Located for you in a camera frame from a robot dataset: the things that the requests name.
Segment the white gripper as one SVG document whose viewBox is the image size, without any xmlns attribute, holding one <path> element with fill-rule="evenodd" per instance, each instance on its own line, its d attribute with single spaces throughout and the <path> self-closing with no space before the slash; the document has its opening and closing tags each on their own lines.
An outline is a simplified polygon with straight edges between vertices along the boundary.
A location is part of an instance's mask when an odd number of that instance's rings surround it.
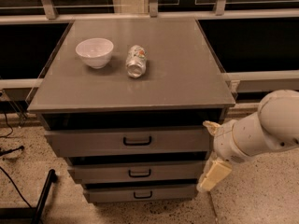
<svg viewBox="0 0 299 224">
<path fill-rule="evenodd" d="M 209 120 L 203 122 L 208 132 L 214 136 L 214 151 L 221 159 L 208 161 L 199 178 L 198 191 L 211 191 L 232 172 L 231 164 L 244 163 L 249 160 L 249 156 L 237 146 L 234 140 L 234 124 L 234 119 L 222 125 Z"/>
</svg>

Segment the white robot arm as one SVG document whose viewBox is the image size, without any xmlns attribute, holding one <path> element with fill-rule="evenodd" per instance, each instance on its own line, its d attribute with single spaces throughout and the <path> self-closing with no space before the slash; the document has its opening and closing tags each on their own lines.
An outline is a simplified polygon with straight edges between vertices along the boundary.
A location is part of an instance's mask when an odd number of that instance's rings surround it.
<svg viewBox="0 0 299 224">
<path fill-rule="evenodd" d="M 197 189 L 210 191 L 237 164 L 270 152 L 299 148 L 299 92 L 273 91 L 259 103 L 257 111 L 223 124 L 204 121 L 213 136 L 213 151 L 201 174 Z"/>
</svg>

